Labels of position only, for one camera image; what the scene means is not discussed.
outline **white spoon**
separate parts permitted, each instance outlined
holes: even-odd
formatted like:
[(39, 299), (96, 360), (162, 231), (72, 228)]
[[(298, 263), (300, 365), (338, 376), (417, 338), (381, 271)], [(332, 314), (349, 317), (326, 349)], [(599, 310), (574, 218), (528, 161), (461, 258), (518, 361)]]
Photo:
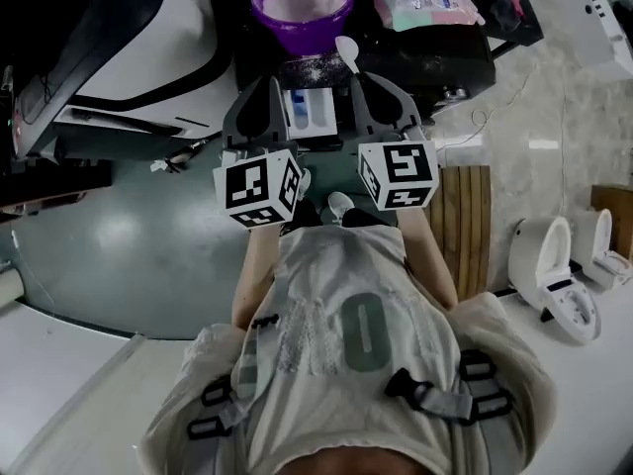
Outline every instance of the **white spoon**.
[(356, 66), (356, 57), (358, 56), (358, 45), (356, 41), (345, 36), (338, 36), (335, 41), (336, 49), (338, 49), (340, 57), (343, 58), (343, 61), (352, 72), (358, 74), (360, 71)]

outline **marble floor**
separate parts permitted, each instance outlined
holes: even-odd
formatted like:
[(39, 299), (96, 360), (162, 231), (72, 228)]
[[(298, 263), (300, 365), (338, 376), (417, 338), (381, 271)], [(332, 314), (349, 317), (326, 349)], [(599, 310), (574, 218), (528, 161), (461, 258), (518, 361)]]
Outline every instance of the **marble floor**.
[(569, 215), (588, 206), (592, 184), (631, 178), (633, 81), (601, 84), (581, 69), (551, 2), (530, 2), (545, 40), (498, 59), (497, 84), (431, 129), (442, 165), (491, 166), (492, 290), (506, 286), (520, 220)]
[[(492, 168), (491, 290), (507, 284), (521, 219), (585, 208), (592, 184), (628, 183), (631, 173), (633, 82), (600, 84), (582, 71), (552, 5), (531, 2), (545, 40), (500, 58), (497, 84), (437, 115), (430, 130), (442, 164)], [(323, 154), (315, 195), (362, 189), (350, 155), (334, 166)], [(226, 322), (247, 233), (218, 212), (219, 155), (213, 142), (183, 174), (118, 163), (113, 187), (0, 226), (0, 259), (16, 263), (30, 304), (77, 321), (161, 338)]]

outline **pink powder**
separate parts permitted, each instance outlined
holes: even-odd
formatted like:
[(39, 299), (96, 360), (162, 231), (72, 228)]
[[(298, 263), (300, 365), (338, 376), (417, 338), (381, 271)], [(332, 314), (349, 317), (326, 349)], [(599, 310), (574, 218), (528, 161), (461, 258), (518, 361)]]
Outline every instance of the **pink powder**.
[(264, 0), (263, 11), (274, 20), (306, 23), (334, 14), (347, 0)]

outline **toilet seat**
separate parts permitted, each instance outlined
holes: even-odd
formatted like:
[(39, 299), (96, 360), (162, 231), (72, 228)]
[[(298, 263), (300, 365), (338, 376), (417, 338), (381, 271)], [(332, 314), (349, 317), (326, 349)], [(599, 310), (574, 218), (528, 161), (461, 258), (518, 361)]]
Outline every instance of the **toilet seat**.
[(572, 232), (562, 217), (524, 220), (512, 238), (508, 276), (521, 297), (548, 311), (577, 342), (600, 335), (599, 311), (585, 285), (569, 267)]
[(572, 258), (588, 278), (607, 290), (633, 278), (633, 265), (609, 249), (612, 224), (609, 210), (583, 211), (574, 216)]

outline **shoe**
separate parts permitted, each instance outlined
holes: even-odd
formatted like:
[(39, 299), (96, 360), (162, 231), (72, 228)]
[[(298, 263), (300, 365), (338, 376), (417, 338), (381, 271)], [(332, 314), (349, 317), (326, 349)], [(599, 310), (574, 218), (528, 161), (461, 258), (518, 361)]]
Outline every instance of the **shoe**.
[(304, 169), (301, 179), (299, 180), (299, 195), (297, 197), (297, 202), (303, 201), (304, 197), (306, 197), (306, 192), (310, 188), (310, 183), (313, 181), (313, 176), (310, 171)]
[(337, 223), (341, 223), (343, 215), (354, 207), (354, 201), (341, 192), (332, 192), (327, 197), (329, 209), (334, 214)]

